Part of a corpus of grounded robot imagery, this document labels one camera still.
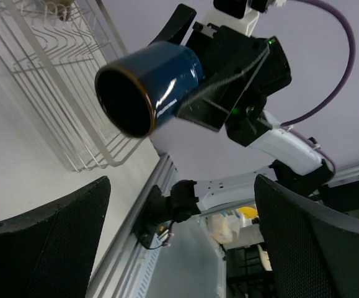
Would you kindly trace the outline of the blue ceramic mug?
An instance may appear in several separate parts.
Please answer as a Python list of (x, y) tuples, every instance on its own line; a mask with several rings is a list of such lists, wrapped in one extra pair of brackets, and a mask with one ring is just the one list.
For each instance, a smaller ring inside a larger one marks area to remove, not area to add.
[(193, 50), (160, 41), (101, 67), (94, 86), (117, 129), (127, 137), (144, 138), (174, 116), (202, 79)]

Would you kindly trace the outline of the aluminium front rail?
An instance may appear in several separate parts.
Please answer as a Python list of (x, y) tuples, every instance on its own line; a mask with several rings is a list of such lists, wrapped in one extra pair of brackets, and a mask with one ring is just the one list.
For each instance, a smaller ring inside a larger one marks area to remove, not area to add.
[(106, 254), (99, 263), (87, 288), (86, 297), (145, 297), (151, 282), (161, 247), (152, 233), (142, 228), (149, 193), (155, 188), (162, 192), (169, 189), (177, 169), (165, 153), (135, 200), (124, 222), (113, 238)]

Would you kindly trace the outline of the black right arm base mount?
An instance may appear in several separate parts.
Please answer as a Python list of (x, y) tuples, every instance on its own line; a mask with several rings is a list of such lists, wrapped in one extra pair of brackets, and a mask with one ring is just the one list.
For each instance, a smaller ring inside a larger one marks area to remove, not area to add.
[(172, 236), (174, 221), (169, 214), (167, 199), (159, 186), (154, 185), (133, 225), (133, 234), (147, 250), (166, 246)]

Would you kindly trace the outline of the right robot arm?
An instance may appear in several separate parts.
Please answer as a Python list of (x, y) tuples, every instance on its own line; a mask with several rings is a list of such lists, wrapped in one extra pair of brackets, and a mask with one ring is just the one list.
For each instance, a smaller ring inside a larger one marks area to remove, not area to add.
[(225, 129), (233, 142), (260, 150), (273, 163), (258, 171), (209, 181), (182, 180), (168, 196), (153, 186), (144, 217), (150, 222), (183, 222), (209, 210), (222, 212), (254, 199), (254, 181), (266, 176), (289, 190), (308, 196), (335, 175), (334, 163), (312, 138), (279, 122), (265, 110), (267, 98), (291, 83), (291, 70), (276, 37), (256, 38), (259, 15), (283, 1), (215, 1), (202, 22), (195, 11), (179, 5), (160, 39), (181, 41), (199, 57), (204, 80), (184, 98), (174, 115), (214, 132)]

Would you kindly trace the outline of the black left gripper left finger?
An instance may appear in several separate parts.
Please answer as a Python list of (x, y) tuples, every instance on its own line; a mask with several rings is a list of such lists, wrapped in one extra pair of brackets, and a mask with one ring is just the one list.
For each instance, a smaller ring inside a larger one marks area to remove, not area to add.
[(0, 297), (85, 297), (109, 199), (103, 176), (0, 221)]

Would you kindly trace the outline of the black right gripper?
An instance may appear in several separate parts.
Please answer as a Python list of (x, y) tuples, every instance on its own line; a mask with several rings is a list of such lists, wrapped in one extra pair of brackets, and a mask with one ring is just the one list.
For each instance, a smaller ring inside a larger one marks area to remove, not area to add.
[[(151, 41), (180, 45), (197, 12), (179, 4)], [(200, 60), (203, 78), (175, 116), (248, 147), (273, 128), (267, 98), (291, 83), (291, 70), (276, 37), (248, 37), (224, 25), (195, 23), (186, 43)]]

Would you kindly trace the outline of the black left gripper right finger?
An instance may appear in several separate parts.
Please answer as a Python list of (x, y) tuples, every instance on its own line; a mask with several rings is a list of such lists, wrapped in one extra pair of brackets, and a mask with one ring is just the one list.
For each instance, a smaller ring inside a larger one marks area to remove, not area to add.
[(359, 297), (359, 219), (261, 174), (254, 193), (279, 297)]

